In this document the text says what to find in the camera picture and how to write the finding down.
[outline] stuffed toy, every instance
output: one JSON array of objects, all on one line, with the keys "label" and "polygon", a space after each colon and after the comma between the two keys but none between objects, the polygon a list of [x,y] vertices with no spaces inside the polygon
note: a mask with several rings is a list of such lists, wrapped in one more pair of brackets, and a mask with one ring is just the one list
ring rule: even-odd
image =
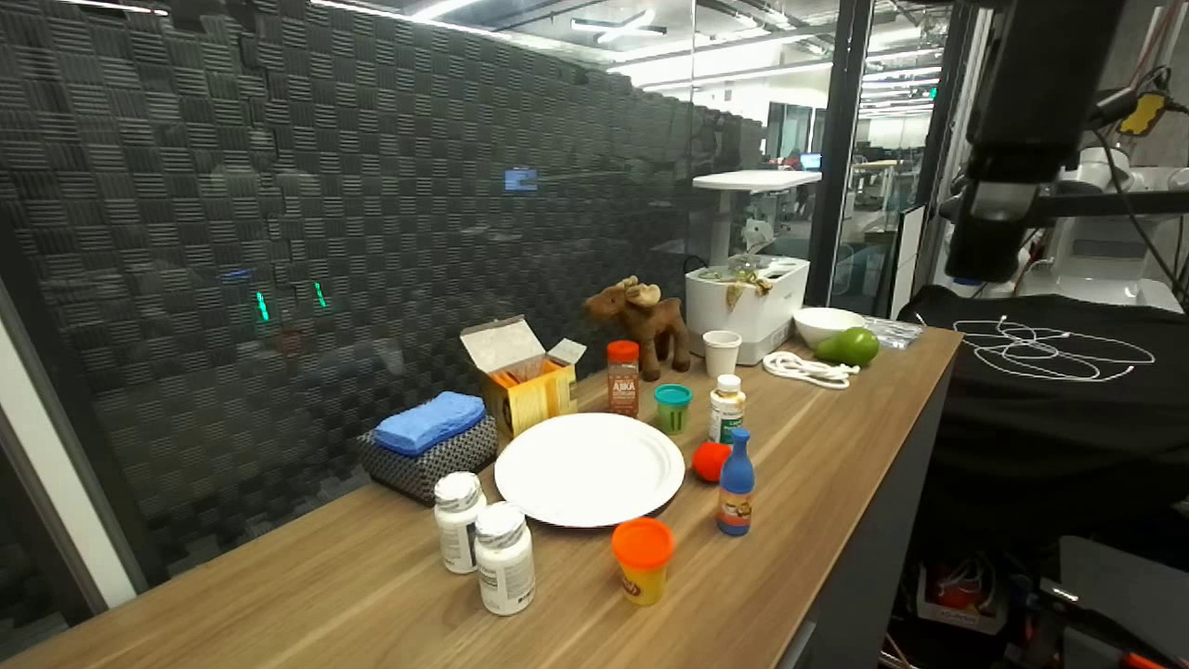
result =
[{"label": "stuffed toy", "polygon": [[662,379],[662,360],[692,368],[692,334],[677,297],[662,297],[658,281],[637,276],[590,292],[583,313],[595,322],[612,322],[624,339],[638,342],[638,374]]}]

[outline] orange cup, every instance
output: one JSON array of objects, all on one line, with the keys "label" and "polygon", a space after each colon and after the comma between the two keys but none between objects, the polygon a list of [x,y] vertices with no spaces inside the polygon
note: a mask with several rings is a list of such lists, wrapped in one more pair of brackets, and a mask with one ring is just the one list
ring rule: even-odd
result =
[{"label": "orange cup", "polygon": [[610,535],[610,550],[620,563],[624,593],[637,607],[651,607],[666,593],[666,576],[677,550],[668,522],[654,516],[627,521]]}]

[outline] red bottle cap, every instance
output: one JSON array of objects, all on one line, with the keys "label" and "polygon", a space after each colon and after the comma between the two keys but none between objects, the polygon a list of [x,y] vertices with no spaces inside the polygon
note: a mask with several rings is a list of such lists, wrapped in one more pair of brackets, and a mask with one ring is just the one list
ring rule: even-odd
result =
[{"label": "red bottle cap", "polygon": [[638,342],[631,342],[631,339],[606,342],[606,360],[610,365],[637,365],[638,360]]}]

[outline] ceiling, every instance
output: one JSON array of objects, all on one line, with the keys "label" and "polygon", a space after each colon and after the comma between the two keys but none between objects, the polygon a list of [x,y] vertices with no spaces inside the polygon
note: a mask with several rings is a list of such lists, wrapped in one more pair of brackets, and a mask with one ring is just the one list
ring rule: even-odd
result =
[{"label": "ceiling", "polygon": [[[154,11],[163,0],[66,0]],[[616,69],[673,96],[806,96],[827,105],[840,0],[311,0],[438,22]],[[947,6],[875,0],[868,111],[918,105],[938,80]]]}]

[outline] white bowl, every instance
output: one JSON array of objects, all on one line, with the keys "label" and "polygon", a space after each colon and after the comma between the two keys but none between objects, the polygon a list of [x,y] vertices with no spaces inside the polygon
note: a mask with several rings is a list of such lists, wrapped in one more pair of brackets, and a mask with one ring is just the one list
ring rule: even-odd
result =
[{"label": "white bowl", "polygon": [[849,308],[799,308],[791,318],[796,318],[796,334],[802,334],[809,350],[819,350],[819,342],[844,334],[850,325],[871,325],[868,317]]}]

